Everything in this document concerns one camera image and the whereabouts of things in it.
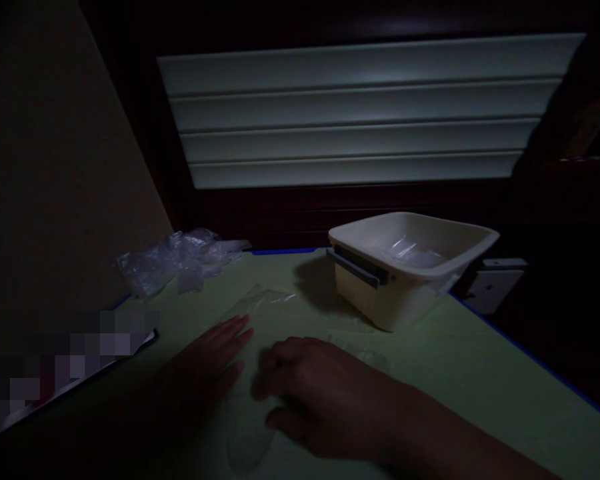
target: crumpled plastic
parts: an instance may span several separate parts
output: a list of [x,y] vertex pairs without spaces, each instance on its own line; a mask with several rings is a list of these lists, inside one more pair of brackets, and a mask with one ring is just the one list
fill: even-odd
[[149,299],[178,275],[178,294],[202,291],[207,278],[222,274],[222,267],[238,260],[248,240],[223,241],[204,228],[181,231],[144,250],[126,252],[114,268],[125,278],[134,296]]

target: blue table edge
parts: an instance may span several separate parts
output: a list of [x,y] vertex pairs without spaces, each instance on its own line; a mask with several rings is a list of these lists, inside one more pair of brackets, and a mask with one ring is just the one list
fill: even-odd
[[[292,254],[292,253],[313,253],[316,250],[318,250],[318,248],[320,248],[320,247],[301,248],[301,249],[279,249],[279,250],[252,250],[251,253],[256,256],[288,255],[288,254]],[[594,408],[598,413],[600,413],[600,406],[598,404],[596,404],[596,402],[594,402],[593,400],[588,398],[588,396],[586,396],[584,393],[580,392],[580,390],[575,388],[572,384],[570,384],[568,381],[566,381],[564,378],[562,378],[560,375],[558,375],[556,372],[554,372],[552,369],[550,369],[548,366],[546,366],[546,364],[544,364],[544,362],[539,360],[531,352],[529,352],[524,347],[522,347],[522,345],[520,345],[518,342],[516,342],[514,339],[512,339],[510,336],[508,336],[506,333],[504,333],[502,330],[500,330],[498,327],[496,327],[494,324],[492,324],[492,322],[490,322],[489,320],[484,318],[482,315],[480,315],[478,312],[476,312],[474,309],[472,309],[470,306],[468,306],[466,303],[464,303],[462,300],[460,300],[458,297],[456,297],[454,294],[452,294],[452,293],[449,293],[449,294],[450,294],[450,296],[452,296],[452,298],[458,300],[458,302],[460,302],[460,304],[464,308],[466,308],[467,310],[472,312],[472,314],[474,314],[476,317],[480,318],[480,320],[482,320],[484,323],[486,323],[488,326],[490,326],[492,329],[494,329],[496,332],[498,332],[500,335],[502,335],[514,347],[516,347],[518,350],[520,350],[522,353],[524,353],[526,356],[528,356],[531,360],[536,362],[536,364],[538,364],[544,370],[549,372],[549,374],[551,374],[551,376],[553,378],[558,380],[560,383],[562,383],[564,386],[566,386],[566,388],[568,388],[569,390],[574,392],[576,395],[578,395],[578,397],[582,398],[582,400],[584,400],[592,408]],[[131,295],[127,295],[123,300],[121,300],[118,304],[116,304],[116,306],[114,306],[111,310],[116,310],[116,308],[120,307],[120,305],[122,305],[124,302],[129,300],[129,298],[131,298]]]

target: beige wall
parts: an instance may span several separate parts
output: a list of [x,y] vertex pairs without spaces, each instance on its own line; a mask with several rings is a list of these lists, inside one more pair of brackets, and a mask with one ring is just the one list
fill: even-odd
[[171,226],[77,0],[12,3],[0,19],[0,309],[110,307],[127,293],[112,258]]

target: table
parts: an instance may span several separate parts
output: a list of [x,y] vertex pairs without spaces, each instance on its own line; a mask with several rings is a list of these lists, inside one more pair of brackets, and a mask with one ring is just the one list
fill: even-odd
[[[246,253],[226,266],[222,276],[208,279],[201,293],[177,295],[172,281],[146,303],[124,302],[121,310],[160,312],[159,340],[44,415],[94,405],[138,384],[256,283],[297,295],[292,315],[296,323],[279,319],[271,324],[268,341],[298,334],[298,318],[340,325],[344,329],[328,331],[330,338],[383,354],[393,363],[392,376],[415,385],[561,477],[600,479],[600,411],[594,405],[450,295],[398,333],[355,323],[356,312],[343,307],[344,300],[335,294],[333,264],[324,249],[287,255]],[[226,410],[221,409],[213,422],[181,451],[149,462],[147,477],[158,473],[235,477],[226,461]],[[316,459],[277,433],[269,453],[249,474],[249,478],[286,479],[337,476],[378,478],[391,473],[366,462]]]

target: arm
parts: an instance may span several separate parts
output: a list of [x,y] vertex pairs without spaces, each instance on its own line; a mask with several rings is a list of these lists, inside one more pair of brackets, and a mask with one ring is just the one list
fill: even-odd
[[234,317],[212,327],[138,390],[115,401],[4,432],[1,470],[93,478],[112,467],[143,468],[156,449],[194,436],[238,380],[244,364],[229,363],[253,336],[252,329],[238,335],[248,321]]
[[423,392],[329,343],[289,338],[273,346],[262,367],[257,398],[288,395],[303,406],[275,410],[267,426],[316,456],[376,461],[420,478],[556,478]]

